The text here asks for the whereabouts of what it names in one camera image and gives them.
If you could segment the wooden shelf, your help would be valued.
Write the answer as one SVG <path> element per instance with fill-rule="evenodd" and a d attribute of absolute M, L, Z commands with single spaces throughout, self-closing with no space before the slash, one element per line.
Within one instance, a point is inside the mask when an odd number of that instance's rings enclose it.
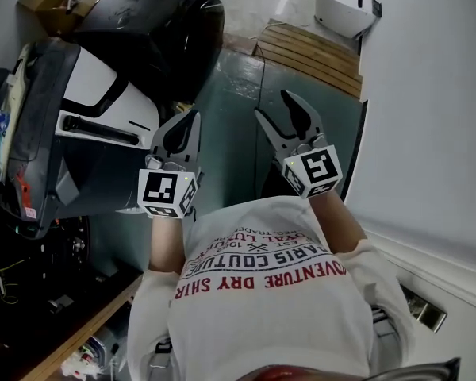
<path fill-rule="evenodd" d="M 112 297 L 96 314 L 85 320 L 66 341 L 50 353 L 37 366 L 24 375 L 20 381 L 46 381 L 77 348 L 93 336 L 135 293 L 142 274 L 134 280 L 127 280 L 126 287 Z"/>

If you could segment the large white and black machine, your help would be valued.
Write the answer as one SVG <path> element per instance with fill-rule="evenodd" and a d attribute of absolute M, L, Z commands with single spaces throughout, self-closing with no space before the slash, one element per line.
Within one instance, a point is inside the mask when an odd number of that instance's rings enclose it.
<path fill-rule="evenodd" d="M 27 91 L 6 169 L 0 167 L 0 220 L 39 239 L 57 220 L 136 207 L 159 111 L 85 48 L 58 38 L 30 44 Z M 6 79 L 15 66 L 0 68 L 0 110 L 7 113 Z M 36 219 L 21 207 L 19 171 Z"/>

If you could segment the person's left forearm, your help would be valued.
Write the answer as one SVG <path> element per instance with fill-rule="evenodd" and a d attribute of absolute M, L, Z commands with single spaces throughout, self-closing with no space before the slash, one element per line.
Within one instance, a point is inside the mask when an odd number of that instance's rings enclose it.
<path fill-rule="evenodd" d="M 185 262 L 182 220 L 154 216 L 148 269 L 180 275 Z"/>

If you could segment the white door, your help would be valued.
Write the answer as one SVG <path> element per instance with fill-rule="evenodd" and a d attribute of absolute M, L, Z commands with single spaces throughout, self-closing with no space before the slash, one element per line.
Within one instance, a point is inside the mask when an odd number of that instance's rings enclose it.
<path fill-rule="evenodd" d="M 393 266 L 401 285 L 447 314 L 435 332 L 414 321 L 415 348 L 409 363 L 459 357 L 459 380 L 476 381 L 476 271 L 372 229 L 365 233 Z"/>

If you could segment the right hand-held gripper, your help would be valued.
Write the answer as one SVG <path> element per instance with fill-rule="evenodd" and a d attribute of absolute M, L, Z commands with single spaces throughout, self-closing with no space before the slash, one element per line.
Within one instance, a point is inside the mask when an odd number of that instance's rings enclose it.
<path fill-rule="evenodd" d="M 301 96 L 288 90 L 281 90 L 281 97 L 296 134 L 283 133 L 259 108 L 255 108 L 255 117 L 276 156 L 286 156 L 281 163 L 282 176 L 303 199 L 335 189 L 343 173 L 335 146 L 319 134 L 323 133 L 319 113 Z M 310 138 L 308 143 L 300 144 L 299 139 Z"/>

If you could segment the white crumpled bag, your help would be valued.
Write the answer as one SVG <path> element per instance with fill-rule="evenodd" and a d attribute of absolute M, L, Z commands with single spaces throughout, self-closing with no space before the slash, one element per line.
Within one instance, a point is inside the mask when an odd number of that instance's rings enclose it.
<path fill-rule="evenodd" d="M 89 376 L 97 379 L 105 367 L 105 349 L 100 340 L 90 337 L 81 347 L 73 352 L 60 366 L 64 376 L 73 376 L 86 381 Z"/>

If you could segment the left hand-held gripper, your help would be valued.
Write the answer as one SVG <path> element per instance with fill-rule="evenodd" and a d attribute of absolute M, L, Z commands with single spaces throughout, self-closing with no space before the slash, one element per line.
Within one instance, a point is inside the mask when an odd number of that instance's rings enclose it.
<path fill-rule="evenodd" d="M 155 132 L 137 190 L 137 204 L 149 217 L 182 219 L 190 213 L 201 180 L 201 127 L 200 113 L 191 110 L 176 114 Z"/>

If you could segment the black wired equipment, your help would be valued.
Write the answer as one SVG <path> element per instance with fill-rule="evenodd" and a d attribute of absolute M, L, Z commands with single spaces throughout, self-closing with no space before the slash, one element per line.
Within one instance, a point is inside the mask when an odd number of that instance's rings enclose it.
<path fill-rule="evenodd" d="M 0 356 L 58 347 L 138 277 L 90 234 L 88 217 L 54 221 L 40 239 L 0 220 Z"/>

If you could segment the beige fabric strip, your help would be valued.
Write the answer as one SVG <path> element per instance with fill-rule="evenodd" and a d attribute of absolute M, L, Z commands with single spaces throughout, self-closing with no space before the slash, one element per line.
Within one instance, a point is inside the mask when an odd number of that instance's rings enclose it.
<path fill-rule="evenodd" d="M 10 117 L 0 147 L 0 167 L 2 170 L 6 169 L 7 161 L 10 155 L 10 149 L 12 147 L 13 135 L 27 91 L 25 70 L 32 47 L 32 44 L 26 44 L 22 48 L 14 70 L 7 76 L 6 79 L 7 91 L 5 100 L 3 102 L 3 109 L 9 112 Z"/>

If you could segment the white domed robot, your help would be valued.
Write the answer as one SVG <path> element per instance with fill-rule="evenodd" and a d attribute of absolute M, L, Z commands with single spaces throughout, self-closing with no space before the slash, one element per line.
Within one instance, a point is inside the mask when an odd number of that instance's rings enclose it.
<path fill-rule="evenodd" d="M 378 0 L 315 0 L 315 19 L 348 39 L 357 39 L 382 18 Z"/>

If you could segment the wooden slat platform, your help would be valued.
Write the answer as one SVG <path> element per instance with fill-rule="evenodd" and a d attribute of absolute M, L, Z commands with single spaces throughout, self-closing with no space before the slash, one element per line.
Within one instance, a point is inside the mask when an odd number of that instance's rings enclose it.
<path fill-rule="evenodd" d="M 271 18 L 257 37 L 225 33 L 224 46 L 288 67 L 353 98 L 361 96 L 359 54 L 294 25 Z"/>

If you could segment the red tag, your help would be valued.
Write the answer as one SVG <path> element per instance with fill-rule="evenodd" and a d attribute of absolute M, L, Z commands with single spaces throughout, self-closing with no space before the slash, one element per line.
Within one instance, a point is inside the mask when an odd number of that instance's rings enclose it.
<path fill-rule="evenodd" d="M 30 185 L 25 180 L 25 174 L 23 171 L 19 171 L 16 175 L 17 182 L 21 192 L 21 207 L 25 212 L 27 218 L 36 219 L 36 210 L 32 206 L 30 196 Z"/>

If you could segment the white printed shirt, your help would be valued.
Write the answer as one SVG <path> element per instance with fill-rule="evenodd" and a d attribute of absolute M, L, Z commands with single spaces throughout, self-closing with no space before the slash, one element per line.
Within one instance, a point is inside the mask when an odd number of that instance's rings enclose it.
<path fill-rule="evenodd" d="M 366 238 L 332 253 L 309 200 L 206 214 L 183 233 L 180 275 L 144 273 L 127 340 L 132 381 L 365 379 L 403 366 L 413 320 Z"/>

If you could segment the person's right forearm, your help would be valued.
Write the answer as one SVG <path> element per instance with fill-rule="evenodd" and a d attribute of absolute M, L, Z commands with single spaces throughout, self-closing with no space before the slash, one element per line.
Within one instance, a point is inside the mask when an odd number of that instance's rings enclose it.
<path fill-rule="evenodd" d="M 309 204 L 332 253 L 353 252 L 366 240 L 361 225 L 334 190 L 309 198 Z"/>

